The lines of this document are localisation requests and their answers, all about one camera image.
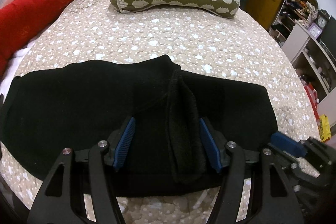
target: purple clock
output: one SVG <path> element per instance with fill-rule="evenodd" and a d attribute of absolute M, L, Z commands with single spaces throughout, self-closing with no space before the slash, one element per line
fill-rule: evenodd
<path fill-rule="evenodd" d="M 308 32 L 310 32 L 315 39 L 319 37 L 322 31 L 323 30 L 315 22 L 308 28 Z"/>

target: clock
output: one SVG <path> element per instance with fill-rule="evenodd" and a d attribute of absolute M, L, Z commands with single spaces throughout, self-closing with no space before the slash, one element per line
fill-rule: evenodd
<path fill-rule="evenodd" d="M 310 25 L 310 27 L 308 28 L 308 32 L 311 33 L 311 35 L 317 39 L 319 37 L 319 35 L 322 33 L 322 29 L 316 24 L 316 23 L 312 23 L 312 25 Z"/>
<path fill-rule="evenodd" d="M 317 18 L 315 19 L 316 25 L 318 25 L 318 27 L 320 27 L 320 29 L 323 30 L 326 24 L 328 23 L 328 21 L 329 21 L 329 18 L 325 15 L 325 13 L 322 13 L 321 11 L 319 11 Z"/>

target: quilted bedspread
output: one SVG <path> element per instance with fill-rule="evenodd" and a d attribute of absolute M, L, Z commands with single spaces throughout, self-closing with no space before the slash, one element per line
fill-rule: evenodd
<path fill-rule="evenodd" d="M 233 19 L 176 7 L 122 15 L 109 0 L 75 0 L 36 41 L 16 74 L 91 59 L 141 62 L 163 54 L 183 70 L 265 86 L 281 132 L 297 141 L 319 138 L 309 99 L 290 62 L 242 10 Z M 1 149 L 1 175 L 30 208 L 42 182 L 24 170 L 3 144 Z M 302 159 L 300 166 L 317 175 Z M 246 179 L 237 220 L 246 216 L 250 184 Z M 127 224 L 205 223 L 217 193 L 213 188 L 183 196 L 120 197 L 118 202 Z M 88 218 L 94 220 L 90 196 L 85 196 L 85 203 Z"/>

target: black monitor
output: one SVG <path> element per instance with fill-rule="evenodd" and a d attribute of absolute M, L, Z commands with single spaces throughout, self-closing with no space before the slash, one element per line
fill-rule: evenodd
<path fill-rule="evenodd" d="M 336 58 L 336 20 L 332 16 L 325 26 L 319 41 L 323 42 L 333 57 Z"/>

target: folded black fabric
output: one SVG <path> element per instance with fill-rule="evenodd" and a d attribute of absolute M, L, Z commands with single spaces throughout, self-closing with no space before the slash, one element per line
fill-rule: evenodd
<path fill-rule="evenodd" d="M 92 60 L 17 76 L 0 113 L 0 138 L 43 180 L 65 147 L 91 148 L 136 119 L 118 196 L 181 194 L 221 183 L 199 136 L 199 117 L 244 149 L 278 130 L 263 86 L 182 71 L 167 55 L 137 64 Z"/>

